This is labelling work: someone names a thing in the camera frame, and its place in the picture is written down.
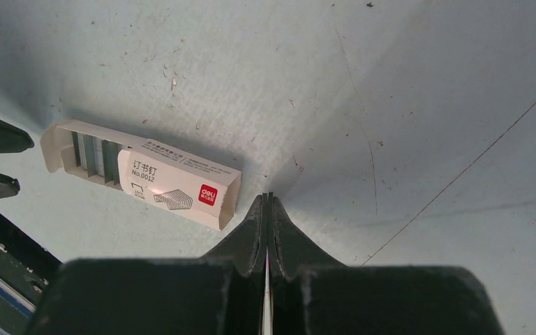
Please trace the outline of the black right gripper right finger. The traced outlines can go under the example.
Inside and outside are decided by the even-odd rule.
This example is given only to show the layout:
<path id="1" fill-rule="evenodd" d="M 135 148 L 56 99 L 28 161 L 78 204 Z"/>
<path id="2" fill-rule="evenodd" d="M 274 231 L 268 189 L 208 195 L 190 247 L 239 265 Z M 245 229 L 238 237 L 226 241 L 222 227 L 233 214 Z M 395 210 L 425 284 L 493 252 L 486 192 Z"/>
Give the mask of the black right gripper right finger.
<path id="1" fill-rule="evenodd" d="M 267 195 L 275 334 L 502 334 L 484 285 L 457 266 L 351 267 Z"/>

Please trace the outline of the staple box tray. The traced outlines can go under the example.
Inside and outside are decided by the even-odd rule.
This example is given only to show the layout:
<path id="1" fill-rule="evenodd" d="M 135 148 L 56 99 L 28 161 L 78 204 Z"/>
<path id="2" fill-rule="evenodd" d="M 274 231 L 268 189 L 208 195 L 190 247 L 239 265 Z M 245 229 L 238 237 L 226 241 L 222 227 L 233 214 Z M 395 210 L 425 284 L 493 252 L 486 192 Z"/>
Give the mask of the staple box tray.
<path id="1" fill-rule="evenodd" d="M 88 124 L 65 120 L 51 125 L 40 138 L 45 165 L 50 173 L 65 173 L 118 191 L 122 149 L 145 141 L 143 137 Z"/>

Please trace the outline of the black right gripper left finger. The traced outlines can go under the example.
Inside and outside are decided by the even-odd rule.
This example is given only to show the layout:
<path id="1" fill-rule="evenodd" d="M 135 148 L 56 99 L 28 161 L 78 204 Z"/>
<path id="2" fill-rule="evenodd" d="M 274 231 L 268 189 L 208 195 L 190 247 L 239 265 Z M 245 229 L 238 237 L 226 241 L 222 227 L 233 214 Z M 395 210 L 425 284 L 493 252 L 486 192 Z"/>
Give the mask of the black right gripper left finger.
<path id="1" fill-rule="evenodd" d="M 67 262 L 27 333 L 261 334 L 267 198 L 257 196 L 243 221 L 198 258 Z"/>

